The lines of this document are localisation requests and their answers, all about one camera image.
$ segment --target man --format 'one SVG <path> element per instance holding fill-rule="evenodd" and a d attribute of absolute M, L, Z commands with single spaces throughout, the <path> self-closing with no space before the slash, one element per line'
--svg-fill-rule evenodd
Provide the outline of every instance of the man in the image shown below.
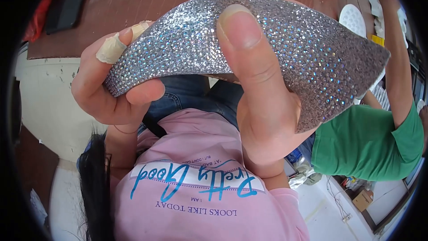
<path fill-rule="evenodd" d="M 403 179 L 415 168 L 428 134 L 428 108 L 420 118 L 412 96 L 410 62 L 401 32 L 398 0 L 379 0 L 385 20 L 386 90 L 391 111 L 368 91 L 366 105 L 354 105 L 322 124 L 298 148 L 326 175 L 345 175 L 368 181 Z"/>

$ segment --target pink t-shirt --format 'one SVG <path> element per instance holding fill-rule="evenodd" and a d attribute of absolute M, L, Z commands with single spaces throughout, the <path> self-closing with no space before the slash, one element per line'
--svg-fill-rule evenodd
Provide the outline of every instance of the pink t-shirt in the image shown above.
<path fill-rule="evenodd" d="M 116 186 L 116 240 L 309 240 L 297 193 L 243 167 L 239 131 L 216 113 L 175 112 Z"/>

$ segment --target jeans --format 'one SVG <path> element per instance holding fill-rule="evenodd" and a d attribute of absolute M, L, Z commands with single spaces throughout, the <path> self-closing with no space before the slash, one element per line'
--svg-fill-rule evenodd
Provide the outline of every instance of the jeans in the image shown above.
<path fill-rule="evenodd" d="M 161 99 L 152 102 L 147 113 L 158 122 L 162 118 L 186 108 L 222 115 L 233 126 L 238 128 L 236 110 L 242 97 L 241 85 L 219 80 L 206 93 L 208 84 L 201 75 L 180 75 L 159 78 L 165 85 L 165 94 Z M 138 129 L 143 132 L 144 124 Z"/>
<path fill-rule="evenodd" d="M 297 149 L 302 154 L 302 156 L 306 158 L 306 160 L 310 164 L 312 160 L 312 148 L 314 147 L 314 142 L 315 142 L 315 132 L 313 132 L 311 136 L 309 136 L 306 140 L 302 142 L 302 144 L 300 144 L 297 147 Z"/>

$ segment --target green t-shirt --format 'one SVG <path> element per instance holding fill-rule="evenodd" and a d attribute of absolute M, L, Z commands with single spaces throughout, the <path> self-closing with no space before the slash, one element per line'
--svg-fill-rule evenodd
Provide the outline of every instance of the green t-shirt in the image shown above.
<path fill-rule="evenodd" d="M 412 104 L 406 120 L 395 129 L 391 112 L 354 105 L 315 132 L 314 170 L 368 181 L 407 177 L 422 156 L 422 121 Z"/>

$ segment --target silver glitter material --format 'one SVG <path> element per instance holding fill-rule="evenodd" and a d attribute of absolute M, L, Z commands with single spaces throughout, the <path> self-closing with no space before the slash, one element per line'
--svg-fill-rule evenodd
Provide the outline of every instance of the silver glitter material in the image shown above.
<path fill-rule="evenodd" d="M 232 73 L 216 37 L 231 4 L 247 7 L 278 57 L 288 88 L 301 99 L 297 132 L 326 122 L 363 95 L 390 53 L 334 19 L 283 0 L 190 0 L 173 8 L 123 52 L 105 79 L 117 97 L 155 77 Z"/>

